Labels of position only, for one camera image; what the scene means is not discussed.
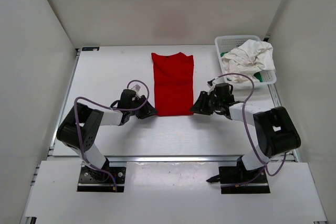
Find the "red t-shirt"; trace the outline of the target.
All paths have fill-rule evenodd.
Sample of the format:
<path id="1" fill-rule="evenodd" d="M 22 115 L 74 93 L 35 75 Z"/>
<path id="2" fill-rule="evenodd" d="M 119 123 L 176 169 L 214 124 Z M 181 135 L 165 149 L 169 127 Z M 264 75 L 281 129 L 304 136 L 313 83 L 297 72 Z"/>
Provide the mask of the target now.
<path id="1" fill-rule="evenodd" d="M 158 116 L 192 115 L 194 57 L 179 52 L 170 56 L 151 53 L 154 103 Z"/>

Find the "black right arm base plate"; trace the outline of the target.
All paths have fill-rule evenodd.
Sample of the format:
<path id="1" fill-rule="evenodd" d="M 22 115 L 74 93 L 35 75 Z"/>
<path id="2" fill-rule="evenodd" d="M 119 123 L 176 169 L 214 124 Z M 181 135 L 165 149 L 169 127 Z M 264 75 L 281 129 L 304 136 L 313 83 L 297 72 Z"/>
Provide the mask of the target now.
<path id="1" fill-rule="evenodd" d="M 220 166 L 219 174 L 206 181 L 220 183 L 221 194 L 269 194 L 268 179 L 263 167 L 243 171 L 237 166 Z"/>

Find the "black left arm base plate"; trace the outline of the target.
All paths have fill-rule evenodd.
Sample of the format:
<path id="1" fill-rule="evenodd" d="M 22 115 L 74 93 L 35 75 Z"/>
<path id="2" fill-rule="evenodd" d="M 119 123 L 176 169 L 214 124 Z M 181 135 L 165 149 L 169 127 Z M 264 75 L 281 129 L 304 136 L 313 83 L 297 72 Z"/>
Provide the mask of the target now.
<path id="1" fill-rule="evenodd" d="M 105 192 L 123 193 L 127 168 L 110 164 L 109 173 L 114 180 L 105 172 L 81 166 L 77 191 L 78 192 Z"/>

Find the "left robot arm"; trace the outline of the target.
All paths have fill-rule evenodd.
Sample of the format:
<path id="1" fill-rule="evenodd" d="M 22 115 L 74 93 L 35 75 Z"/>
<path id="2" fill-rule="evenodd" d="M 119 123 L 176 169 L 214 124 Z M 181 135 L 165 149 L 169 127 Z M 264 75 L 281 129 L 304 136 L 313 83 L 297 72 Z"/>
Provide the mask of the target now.
<path id="1" fill-rule="evenodd" d="M 93 109 L 79 100 L 89 101 L 84 97 L 75 99 L 73 107 L 59 126 L 56 137 L 78 154 L 93 178 L 105 182 L 111 174 L 108 159 L 95 144 L 99 128 L 123 126 L 132 116 L 140 120 L 147 119 L 157 115 L 157 110 L 150 104 L 148 97 L 140 96 L 132 89 L 124 89 L 120 98 L 110 107 L 91 101 L 99 107 Z"/>

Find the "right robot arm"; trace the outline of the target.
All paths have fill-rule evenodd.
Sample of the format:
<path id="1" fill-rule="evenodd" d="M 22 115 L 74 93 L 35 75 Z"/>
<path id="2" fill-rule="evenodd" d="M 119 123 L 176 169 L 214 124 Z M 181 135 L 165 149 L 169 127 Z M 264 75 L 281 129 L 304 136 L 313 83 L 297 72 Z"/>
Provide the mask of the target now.
<path id="1" fill-rule="evenodd" d="M 248 105 L 247 101 L 236 101 L 233 86 L 228 83 L 214 84 L 210 91 L 202 91 L 190 111 L 201 115 L 215 113 L 244 124 L 252 151 L 240 157 L 235 169 L 228 173 L 229 178 L 242 182 L 262 173 L 275 156 L 301 145 L 300 136 L 284 107 L 262 110 Z"/>

